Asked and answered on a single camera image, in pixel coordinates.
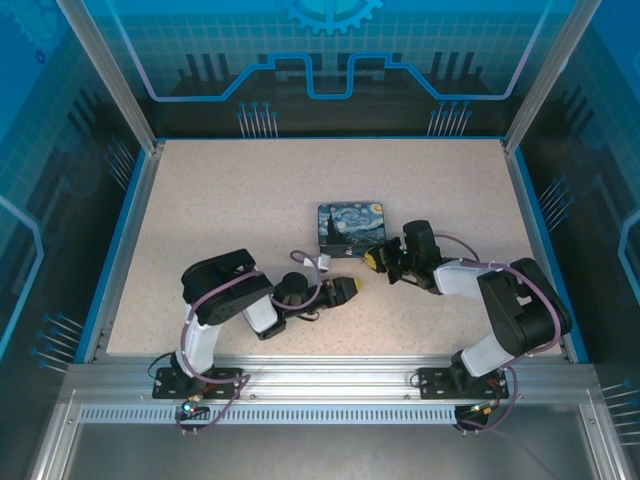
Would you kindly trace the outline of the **starry night print tin box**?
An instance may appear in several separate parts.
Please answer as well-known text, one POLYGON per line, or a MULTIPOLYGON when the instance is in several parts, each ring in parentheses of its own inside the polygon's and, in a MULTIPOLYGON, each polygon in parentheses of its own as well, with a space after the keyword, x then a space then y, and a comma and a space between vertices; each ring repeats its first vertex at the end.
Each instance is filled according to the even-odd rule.
POLYGON ((332 258, 362 258, 386 241, 384 209, 377 202, 324 203, 317 208, 318 246, 332 258), (356 246, 361 257, 347 257, 344 249, 356 246))

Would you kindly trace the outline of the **small lit connector board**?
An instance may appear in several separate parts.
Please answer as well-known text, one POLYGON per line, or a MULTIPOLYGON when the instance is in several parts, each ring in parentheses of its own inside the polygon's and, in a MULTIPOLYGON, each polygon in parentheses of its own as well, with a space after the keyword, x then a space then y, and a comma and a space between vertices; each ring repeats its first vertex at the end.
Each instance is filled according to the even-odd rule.
POLYGON ((192 396, 186 399, 176 410, 176 421, 189 421, 205 415, 208 412, 208 408, 200 405, 201 400, 202 398, 200 396, 192 396))
POLYGON ((500 402, 497 400, 487 400, 474 405, 456 406, 455 418, 458 421, 485 418, 488 417, 499 406, 500 402))

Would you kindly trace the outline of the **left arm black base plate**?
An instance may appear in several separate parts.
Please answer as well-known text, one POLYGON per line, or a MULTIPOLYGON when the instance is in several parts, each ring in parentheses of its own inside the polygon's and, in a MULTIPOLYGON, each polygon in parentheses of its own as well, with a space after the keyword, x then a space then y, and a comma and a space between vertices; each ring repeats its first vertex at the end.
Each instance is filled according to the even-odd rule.
POLYGON ((214 380, 211 384, 189 377, 173 367, 163 367, 155 373, 151 395, 153 399, 161 400, 186 400, 196 394, 201 394, 206 400, 230 399, 237 392, 239 382, 223 383, 223 380, 242 374, 240 368, 212 368, 204 373, 204 376, 214 380))

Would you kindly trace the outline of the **grey sheet metal tray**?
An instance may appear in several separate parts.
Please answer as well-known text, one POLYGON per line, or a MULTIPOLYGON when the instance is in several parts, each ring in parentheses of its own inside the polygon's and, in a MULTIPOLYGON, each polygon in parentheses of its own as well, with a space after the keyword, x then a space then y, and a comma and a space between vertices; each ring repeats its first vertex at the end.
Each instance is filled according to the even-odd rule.
POLYGON ((157 423, 53 416, 21 480, 635 480, 591 405, 519 406, 487 433, 427 424, 157 423))

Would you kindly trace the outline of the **wide aluminium frame beam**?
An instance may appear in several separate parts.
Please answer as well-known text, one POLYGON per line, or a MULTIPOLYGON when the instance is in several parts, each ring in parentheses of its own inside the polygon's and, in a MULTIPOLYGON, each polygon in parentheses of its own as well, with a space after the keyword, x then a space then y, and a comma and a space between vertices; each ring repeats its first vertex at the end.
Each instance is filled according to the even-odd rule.
MULTIPOLYGON (((68 368, 59 400, 77 404, 149 404, 150 361, 143 357, 107 358, 68 368)), ((416 404, 412 388, 421 367, 450 364, 445 355, 219 355, 219 368, 249 374, 244 404, 416 404)), ((595 368, 569 363, 557 355, 527 358, 515 364, 521 405, 601 402, 595 368)))

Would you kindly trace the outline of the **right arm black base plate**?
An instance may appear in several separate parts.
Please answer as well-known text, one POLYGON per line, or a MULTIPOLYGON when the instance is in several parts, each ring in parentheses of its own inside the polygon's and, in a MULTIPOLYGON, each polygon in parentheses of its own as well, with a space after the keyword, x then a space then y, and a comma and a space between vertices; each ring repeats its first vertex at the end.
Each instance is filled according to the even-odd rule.
POLYGON ((497 371, 481 377, 473 377, 453 367, 421 368, 417 373, 422 400, 502 400, 510 397, 506 376, 497 371))

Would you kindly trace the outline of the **slanted aluminium frame post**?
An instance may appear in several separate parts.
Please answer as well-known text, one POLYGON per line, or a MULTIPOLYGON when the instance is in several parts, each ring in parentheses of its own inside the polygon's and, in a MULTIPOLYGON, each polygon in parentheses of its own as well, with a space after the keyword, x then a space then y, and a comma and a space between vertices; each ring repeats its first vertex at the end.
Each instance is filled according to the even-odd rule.
POLYGON ((55 1, 136 140, 146 153, 154 154, 158 144, 156 136, 84 2, 55 1))
POLYGON ((601 1, 576 0, 505 136, 504 152, 507 156, 513 156, 520 146, 601 1))

